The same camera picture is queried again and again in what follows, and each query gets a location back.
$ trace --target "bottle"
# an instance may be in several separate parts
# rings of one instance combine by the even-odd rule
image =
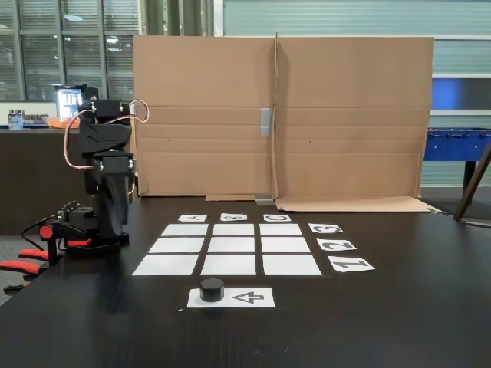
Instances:
[[[17,115],[15,115],[15,110],[8,111],[8,128],[15,129],[17,123]]]
[[[17,129],[21,130],[24,128],[24,111],[17,110]]]

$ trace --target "arrow sign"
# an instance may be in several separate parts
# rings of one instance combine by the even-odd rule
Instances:
[[[250,291],[249,293],[237,295],[236,297],[233,298],[237,299],[238,301],[245,301],[246,303],[254,304],[254,301],[263,301],[264,295],[254,295],[254,291]]]

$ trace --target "cardboard box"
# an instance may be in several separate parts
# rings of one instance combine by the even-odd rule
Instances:
[[[430,115],[432,38],[144,36],[134,50],[135,94],[150,105],[149,122],[137,124],[143,195],[427,210],[411,197]]]

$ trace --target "black game piece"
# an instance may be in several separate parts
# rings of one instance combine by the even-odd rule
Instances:
[[[218,278],[207,278],[199,284],[202,301],[221,301],[223,299],[223,281]]]

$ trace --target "dark table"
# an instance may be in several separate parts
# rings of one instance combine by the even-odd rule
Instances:
[[[491,346],[491,245],[441,214],[298,214],[322,276],[221,277],[269,287],[274,308],[187,309],[200,280],[132,277],[168,223],[184,213],[245,213],[270,205],[143,199],[131,206],[130,245],[93,260],[65,257],[0,307],[0,361],[21,367],[485,367]],[[332,269],[308,222],[339,225],[374,271]],[[206,248],[212,226],[206,235]]]

